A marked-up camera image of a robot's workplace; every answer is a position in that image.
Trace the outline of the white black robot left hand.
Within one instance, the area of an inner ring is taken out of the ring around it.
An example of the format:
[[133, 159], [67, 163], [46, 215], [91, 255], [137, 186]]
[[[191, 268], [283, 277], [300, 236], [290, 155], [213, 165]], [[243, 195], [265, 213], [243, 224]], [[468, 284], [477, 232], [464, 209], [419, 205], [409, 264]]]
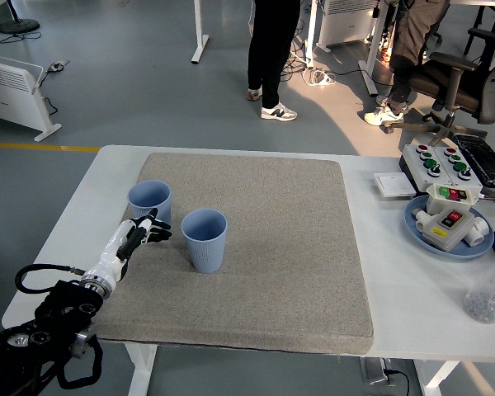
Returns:
[[80, 285], [108, 299], [116, 284], [125, 276], [126, 266], [134, 250], [146, 243], [168, 240], [171, 226], [156, 219], [157, 209], [146, 215], [124, 220], [101, 253], [98, 263], [87, 270]]

